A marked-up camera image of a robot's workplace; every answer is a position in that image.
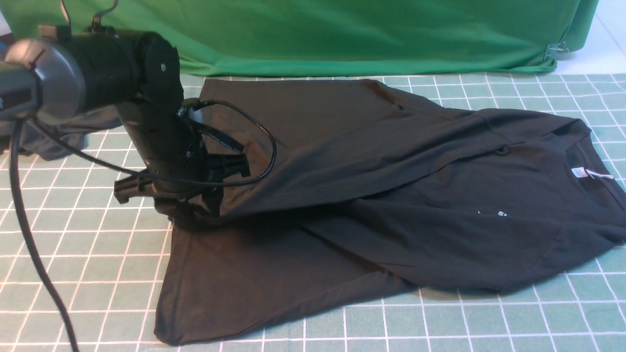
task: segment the green backdrop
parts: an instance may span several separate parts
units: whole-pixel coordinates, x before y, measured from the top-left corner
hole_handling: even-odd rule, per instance
[[[66,0],[74,30],[112,0]],[[364,76],[547,72],[587,37],[598,0],[120,0],[103,22],[157,31],[184,73]],[[63,24],[58,0],[0,0],[18,38]]]

